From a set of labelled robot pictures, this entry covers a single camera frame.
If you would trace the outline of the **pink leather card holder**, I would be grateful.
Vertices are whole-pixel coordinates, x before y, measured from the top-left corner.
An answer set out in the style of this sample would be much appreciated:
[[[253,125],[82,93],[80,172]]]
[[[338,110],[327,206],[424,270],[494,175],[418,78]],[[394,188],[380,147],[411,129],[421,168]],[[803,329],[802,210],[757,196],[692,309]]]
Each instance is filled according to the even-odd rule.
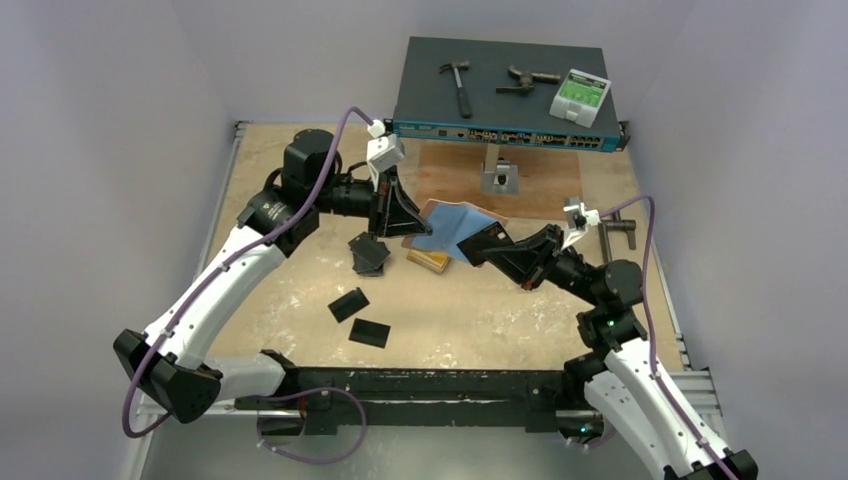
[[[509,218],[469,202],[447,202],[429,199],[420,216],[432,228],[430,234],[410,235],[401,246],[423,252],[440,252],[450,258],[471,263],[459,244],[488,225],[499,222],[507,225]]]

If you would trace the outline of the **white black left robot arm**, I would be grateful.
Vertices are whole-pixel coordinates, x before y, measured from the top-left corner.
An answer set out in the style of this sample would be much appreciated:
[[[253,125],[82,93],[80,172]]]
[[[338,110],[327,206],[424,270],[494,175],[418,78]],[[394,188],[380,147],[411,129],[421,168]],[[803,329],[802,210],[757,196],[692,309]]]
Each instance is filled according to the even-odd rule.
[[[341,172],[336,135],[298,132],[281,167],[265,179],[237,217],[221,250],[189,289],[143,331],[122,331],[113,343],[134,384],[186,424],[214,403],[260,396],[284,409],[297,399],[298,382],[283,356],[213,361],[207,353],[238,307],[266,276],[315,232],[323,213],[365,218],[377,238],[428,235],[432,228],[404,192],[397,166],[405,148],[395,134],[374,135],[366,147],[366,180]]]

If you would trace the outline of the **black VIP card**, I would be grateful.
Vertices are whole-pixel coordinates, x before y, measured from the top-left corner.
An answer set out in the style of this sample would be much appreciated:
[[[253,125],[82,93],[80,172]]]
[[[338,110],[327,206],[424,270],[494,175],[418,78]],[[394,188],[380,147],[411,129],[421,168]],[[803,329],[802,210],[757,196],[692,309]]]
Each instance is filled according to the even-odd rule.
[[[473,267],[486,262],[484,252],[493,248],[513,245],[514,242],[505,227],[495,221],[457,244],[460,252]]]

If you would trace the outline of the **single black card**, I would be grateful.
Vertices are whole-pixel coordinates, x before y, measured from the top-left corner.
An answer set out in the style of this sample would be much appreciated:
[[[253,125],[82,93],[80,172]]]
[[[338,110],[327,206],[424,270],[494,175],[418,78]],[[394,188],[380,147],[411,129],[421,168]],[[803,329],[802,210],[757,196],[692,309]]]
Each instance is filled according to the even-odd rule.
[[[390,332],[390,325],[362,318],[355,318],[348,340],[375,348],[385,349]]]
[[[342,323],[370,305],[370,301],[360,287],[341,295],[327,307],[337,323]]]

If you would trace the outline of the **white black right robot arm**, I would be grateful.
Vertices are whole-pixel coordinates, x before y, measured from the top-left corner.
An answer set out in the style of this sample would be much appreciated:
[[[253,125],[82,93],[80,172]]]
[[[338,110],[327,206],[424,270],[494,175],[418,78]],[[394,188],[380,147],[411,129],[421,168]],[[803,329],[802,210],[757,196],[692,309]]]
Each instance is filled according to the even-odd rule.
[[[560,227],[547,225],[514,241],[493,222],[460,248],[524,290],[550,282],[590,304],[576,318],[591,353],[565,365],[561,392],[573,406],[598,410],[653,478],[757,478],[753,456],[705,422],[658,360],[653,336],[634,312],[644,301],[641,267],[628,260],[594,266],[564,240]]]

